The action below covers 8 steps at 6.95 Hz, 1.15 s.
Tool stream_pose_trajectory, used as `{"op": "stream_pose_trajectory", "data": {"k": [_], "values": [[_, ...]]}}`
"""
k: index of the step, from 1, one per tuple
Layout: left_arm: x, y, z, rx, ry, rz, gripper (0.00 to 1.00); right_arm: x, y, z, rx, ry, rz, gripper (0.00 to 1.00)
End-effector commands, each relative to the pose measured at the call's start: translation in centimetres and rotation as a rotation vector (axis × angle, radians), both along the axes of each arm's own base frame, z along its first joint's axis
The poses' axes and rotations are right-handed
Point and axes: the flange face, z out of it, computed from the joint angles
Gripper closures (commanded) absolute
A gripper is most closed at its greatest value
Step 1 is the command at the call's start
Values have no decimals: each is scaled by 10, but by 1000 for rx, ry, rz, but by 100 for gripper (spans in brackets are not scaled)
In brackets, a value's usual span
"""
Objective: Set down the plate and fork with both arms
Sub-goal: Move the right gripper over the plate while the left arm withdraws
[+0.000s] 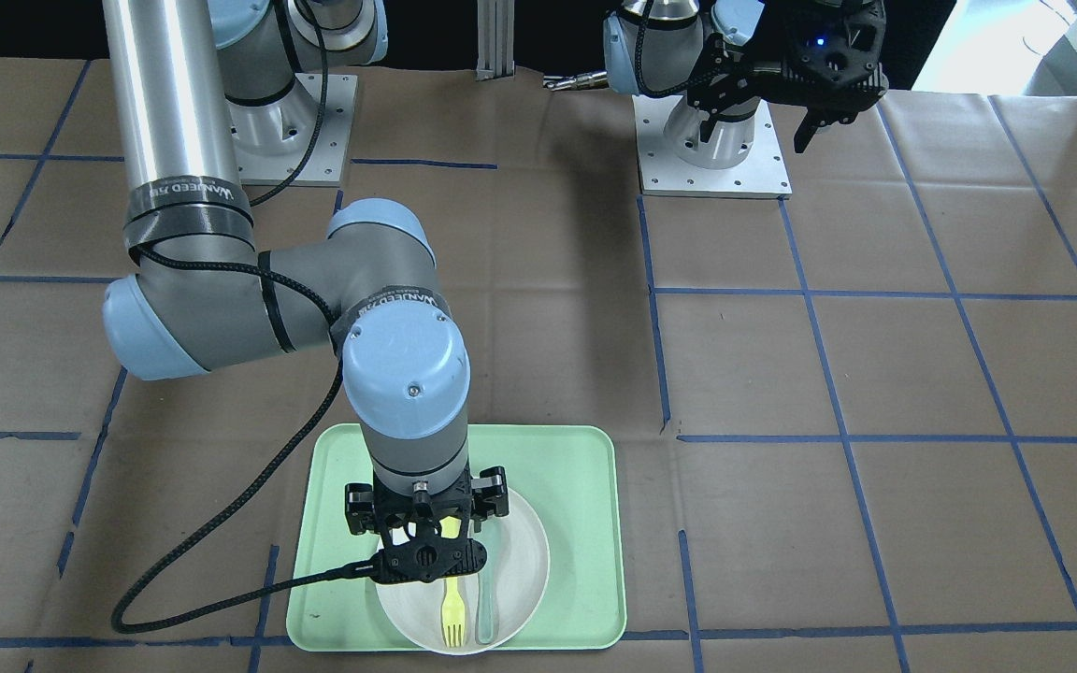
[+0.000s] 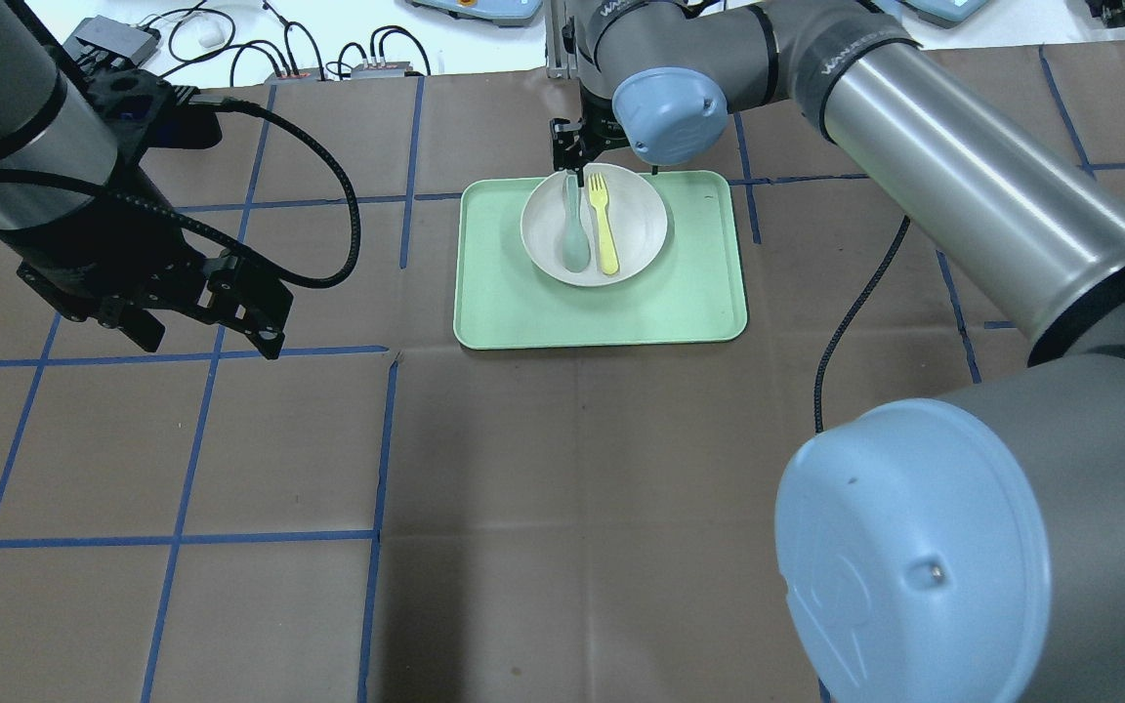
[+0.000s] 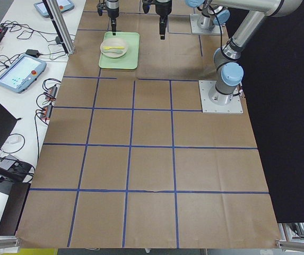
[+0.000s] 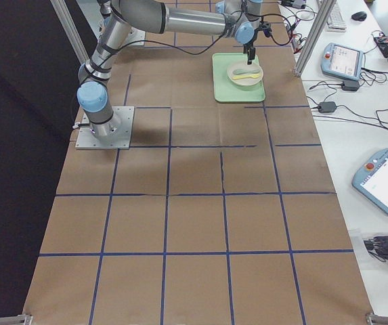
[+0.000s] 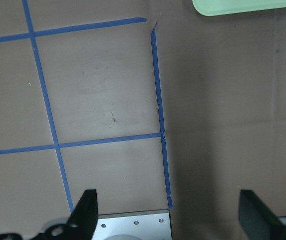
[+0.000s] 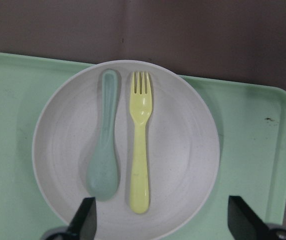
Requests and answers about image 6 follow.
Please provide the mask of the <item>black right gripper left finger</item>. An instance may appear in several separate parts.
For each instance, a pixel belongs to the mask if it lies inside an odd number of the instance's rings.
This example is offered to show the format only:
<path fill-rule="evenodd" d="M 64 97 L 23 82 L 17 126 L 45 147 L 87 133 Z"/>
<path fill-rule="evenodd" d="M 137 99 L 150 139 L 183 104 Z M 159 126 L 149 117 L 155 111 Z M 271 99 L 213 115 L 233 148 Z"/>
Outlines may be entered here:
<path fill-rule="evenodd" d="M 47 240 L 93 240 L 97 231 L 96 199 L 84 198 L 67 227 L 58 227 L 45 232 Z"/>

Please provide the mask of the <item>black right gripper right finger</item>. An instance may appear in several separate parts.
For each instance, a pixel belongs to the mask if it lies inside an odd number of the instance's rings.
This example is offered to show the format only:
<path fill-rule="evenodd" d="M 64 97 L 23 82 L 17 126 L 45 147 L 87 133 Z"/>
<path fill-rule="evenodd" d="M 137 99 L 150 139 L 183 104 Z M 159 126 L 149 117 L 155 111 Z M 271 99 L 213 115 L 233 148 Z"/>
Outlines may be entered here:
<path fill-rule="evenodd" d="M 228 229 L 235 240 L 286 240 L 286 228 L 264 223 L 241 196 L 229 196 Z"/>

